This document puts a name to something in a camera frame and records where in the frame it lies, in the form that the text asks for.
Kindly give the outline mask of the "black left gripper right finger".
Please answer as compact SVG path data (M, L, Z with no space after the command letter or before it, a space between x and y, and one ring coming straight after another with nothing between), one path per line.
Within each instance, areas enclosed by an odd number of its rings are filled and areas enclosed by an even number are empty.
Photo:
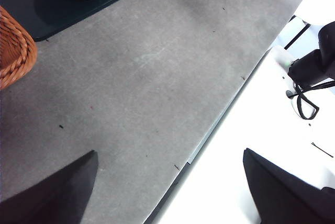
M318 189L247 148L243 166L261 223L334 223L334 189Z

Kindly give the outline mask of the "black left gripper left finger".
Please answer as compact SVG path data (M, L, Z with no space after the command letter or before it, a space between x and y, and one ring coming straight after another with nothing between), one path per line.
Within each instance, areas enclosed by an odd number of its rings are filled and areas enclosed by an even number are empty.
M80 223L97 170L98 153L92 150L1 202L1 223Z

